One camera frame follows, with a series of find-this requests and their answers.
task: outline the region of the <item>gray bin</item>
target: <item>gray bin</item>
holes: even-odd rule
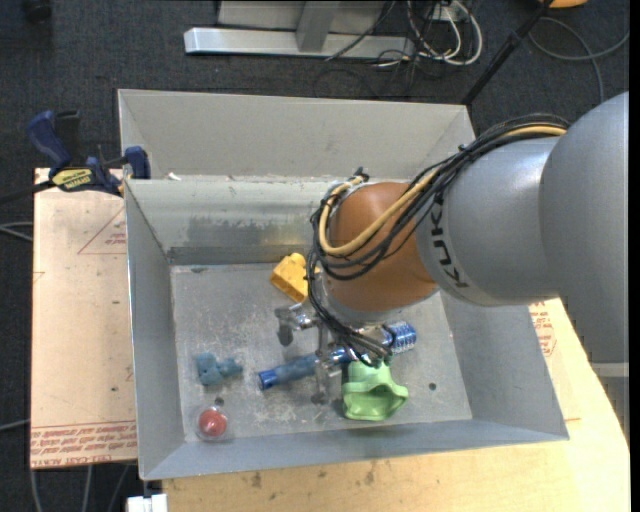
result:
[[[567,437],[525,306],[441,292],[408,308],[418,343],[392,372],[410,399],[381,423],[314,405],[313,379],[256,384],[258,371],[315,348],[310,332],[280,346],[273,310],[292,302],[268,278],[309,247],[308,218],[329,184],[359,166],[406,179],[448,156],[473,138],[464,107],[147,91],[119,100],[123,149],[142,145],[153,174],[126,187],[143,479]],[[205,389],[194,362],[204,351],[235,357],[243,374]],[[216,399],[229,437],[202,442],[193,415]]]

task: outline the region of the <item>green object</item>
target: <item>green object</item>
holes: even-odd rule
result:
[[[342,385],[344,414],[351,420],[382,421],[407,401],[409,390],[393,382],[387,363],[371,368],[349,365],[349,381]]]

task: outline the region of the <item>small red ball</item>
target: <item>small red ball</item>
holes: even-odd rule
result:
[[[198,418],[198,428],[204,437],[220,437],[227,430],[227,418],[216,409],[207,409]]]

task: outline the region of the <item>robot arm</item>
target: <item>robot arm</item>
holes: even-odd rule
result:
[[[568,131],[504,123],[410,184],[333,189],[309,258],[320,317],[353,334],[437,286],[485,306],[560,296],[592,362],[628,361],[628,98]]]

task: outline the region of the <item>gray metal surface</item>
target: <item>gray metal surface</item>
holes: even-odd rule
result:
[[[296,30],[305,4],[303,1],[219,2],[217,24],[233,27]],[[330,31],[336,34],[362,34],[378,18],[384,2],[340,2],[338,16]]]
[[[277,262],[311,245],[308,220],[330,183],[186,176],[132,181],[169,262],[174,265]]]
[[[339,7],[339,1],[304,3],[302,15],[296,28],[298,50],[301,52],[322,50]]]
[[[340,377],[333,379],[331,402],[315,405],[315,379],[307,378],[267,391],[258,389],[257,373],[287,359],[312,353],[317,331],[295,333],[283,349],[277,337],[274,309],[292,301],[269,283],[274,265],[174,267],[172,301],[180,397],[187,442],[197,441],[193,413],[203,405],[224,400],[235,438],[302,432],[362,429],[376,423],[347,420],[341,408]],[[416,329],[418,342],[392,364],[394,380],[409,388],[410,400],[378,425],[468,420],[466,399],[455,348],[440,296],[408,309],[401,317]],[[244,373],[213,389],[198,380],[195,357],[212,352],[219,359],[233,357]],[[292,454],[292,458],[304,454]]]
[[[138,462],[144,475],[184,438],[167,263],[133,193],[125,190]]]
[[[629,93],[558,142],[542,176],[549,268],[592,362],[629,360]]]
[[[473,418],[566,436],[528,307],[442,296]]]
[[[253,54],[289,55],[300,57],[329,57],[352,43],[354,36],[328,34],[320,50],[301,51],[295,32],[244,30],[230,28],[192,28],[184,33],[187,54]],[[398,50],[412,52],[412,43],[405,37],[366,36],[344,56],[356,59],[375,59],[382,52]]]
[[[417,230],[418,247],[448,293],[488,306],[557,297],[538,204],[542,170],[557,141],[521,141],[488,153],[434,205]]]
[[[277,256],[304,246],[309,197],[319,201],[327,181],[360,165],[374,177],[403,179],[449,156],[473,139],[463,107],[121,91],[120,109],[123,147],[143,143],[154,177],[182,177],[127,184],[143,479],[566,436],[525,307],[445,303],[443,310],[440,295],[417,305],[408,320],[420,326],[422,346],[398,356],[393,370],[399,383],[410,382],[416,401],[389,420],[396,424],[347,425],[336,409],[307,401],[312,381],[268,395],[250,382],[254,370],[312,347],[305,334],[282,352],[273,310],[287,299],[267,283]],[[229,230],[225,221],[244,224]],[[265,236],[261,226],[270,223],[288,236]],[[236,263],[226,265],[229,258]],[[194,354],[227,348],[219,357],[242,356],[246,373],[219,389],[194,387]],[[218,396],[231,438],[192,441],[193,407]]]
[[[460,105],[121,90],[119,107],[122,149],[144,147],[154,178],[407,179],[474,139]]]
[[[194,182],[202,189],[226,187],[219,179]],[[275,193],[264,178],[261,184],[265,194]],[[440,294],[403,315],[417,328],[420,342],[412,352],[396,358],[394,378],[409,385],[412,398],[391,419],[379,424],[351,422],[342,418],[335,400],[327,406],[313,405],[313,380],[264,394],[258,391],[256,371],[311,351],[313,332],[298,333],[296,342],[283,352],[273,312],[288,299],[268,283],[275,262],[171,264],[172,249],[165,252],[171,237],[162,243],[156,238],[164,236],[167,217],[154,214],[167,195],[158,194],[154,204],[153,194],[148,194],[158,185],[154,180],[144,186],[127,184],[142,478],[342,462],[566,436],[527,308],[486,309],[446,299],[443,309]],[[235,197],[250,197],[242,189],[254,185],[234,182]],[[193,198],[189,181],[172,186],[172,202],[189,203]],[[294,201],[296,197],[304,207],[304,196],[293,194]],[[245,207],[250,223],[249,212],[256,211],[255,205],[238,202],[238,206]],[[176,225],[188,223],[190,216],[188,209],[171,215],[186,217]],[[295,216],[290,221],[296,222]],[[237,236],[244,234],[239,230]],[[197,240],[207,243],[199,237],[192,242]],[[269,255],[269,239],[260,244]],[[214,263],[216,252],[208,254]],[[202,351],[235,357],[245,373],[205,390],[194,362]],[[332,381],[333,397],[339,397],[339,384]],[[230,438],[211,444],[198,441],[193,430],[195,409],[215,403],[216,398],[224,401],[223,410],[229,415]]]

